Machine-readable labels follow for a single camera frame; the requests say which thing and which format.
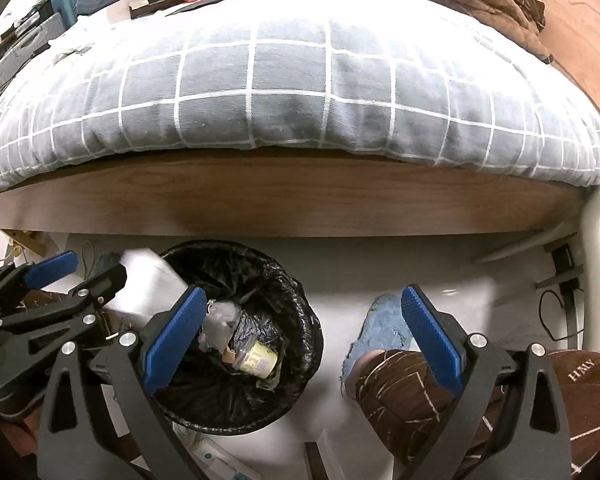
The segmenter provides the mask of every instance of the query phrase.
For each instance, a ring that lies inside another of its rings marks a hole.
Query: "white floor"
[[[483,332],[509,348],[525,348],[535,341],[554,348],[538,321],[534,290],[535,282],[555,272],[550,256],[540,248],[485,266],[469,261],[519,236],[238,240],[277,259],[302,283],[322,325],[324,354],[318,373],[288,415],[256,433],[215,440],[266,480],[304,480],[302,443],[316,440],[327,429],[347,480],[390,479],[389,453],[362,412],[340,397],[342,361],[366,312],[379,294],[399,294],[404,286],[418,283],[434,305],[453,313],[467,332]],[[180,241],[85,235],[54,239],[59,245],[66,240],[66,248],[77,253],[89,239],[96,254],[133,247],[161,251]],[[54,288],[66,291],[79,280],[73,276]],[[564,335],[557,303],[548,299],[545,311],[555,333]]]

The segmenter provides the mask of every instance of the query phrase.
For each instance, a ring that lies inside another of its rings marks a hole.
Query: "black cable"
[[[555,299],[558,300],[558,303],[560,303],[560,307],[563,310],[564,310],[564,303],[562,302],[558,293],[555,292],[554,290],[551,290],[550,288],[548,288],[546,291],[544,291],[542,294],[540,294],[540,301],[538,301],[538,317],[540,318],[540,323],[542,324],[542,328],[544,328],[544,331],[551,338],[551,341],[554,341],[554,342],[564,341],[565,339],[568,339],[570,337],[573,337],[575,335],[578,335],[578,334],[584,332],[584,329],[581,329],[581,330],[578,330],[576,333],[569,334],[564,337],[555,338],[554,335],[551,333],[551,330],[549,330],[549,327],[544,322],[544,319],[542,319],[542,300],[544,300],[545,294],[552,294],[555,297]]]
[[[84,248],[85,246],[91,246],[91,265],[87,268],[87,260],[84,257]],[[84,267],[84,279],[86,280],[91,276],[93,272],[93,267],[96,266],[96,249],[93,247],[93,242],[91,240],[85,240],[82,242],[82,247],[80,248],[80,258],[82,259],[82,266]]]

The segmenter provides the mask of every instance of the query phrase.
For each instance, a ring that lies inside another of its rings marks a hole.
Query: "trash can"
[[[238,435],[260,430],[285,415],[300,397],[322,358],[322,331],[302,285],[276,260],[244,245],[194,240],[161,255],[187,285],[210,300],[242,308],[234,339],[258,341],[282,359],[272,389],[234,370],[218,352],[203,352],[197,338],[170,386],[155,399],[174,422],[201,433]]]

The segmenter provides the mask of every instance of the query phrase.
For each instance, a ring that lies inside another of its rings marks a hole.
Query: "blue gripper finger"
[[[149,395],[169,385],[205,316],[205,291],[195,288],[146,353],[142,387]]]
[[[414,286],[402,292],[402,316],[436,382],[454,396],[462,393],[462,359],[429,307],[429,300]]]
[[[24,275],[29,288],[40,289],[78,270],[78,255],[67,251],[32,266]]]

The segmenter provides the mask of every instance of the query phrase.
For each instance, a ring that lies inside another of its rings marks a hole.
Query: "metal screw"
[[[64,355],[69,355],[74,353],[75,350],[75,343],[73,341],[67,341],[66,343],[64,343],[62,345],[62,353]]]
[[[533,343],[531,345],[531,351],[536,354],[538,357],[542,357],[544,355],[544,346],[542,346],[540,343]]]
[[[485,336],[483,336],[482,334],[471,334],[469,341],[476,348],[484,348],[485,346],[487,346],[487,338],[485,338]]]
[[[133,332],[126,332],[120,336],[119,341],[122,346],[131,346],[133,343],[136,342],[136,339],[136,334],[134,334]]]

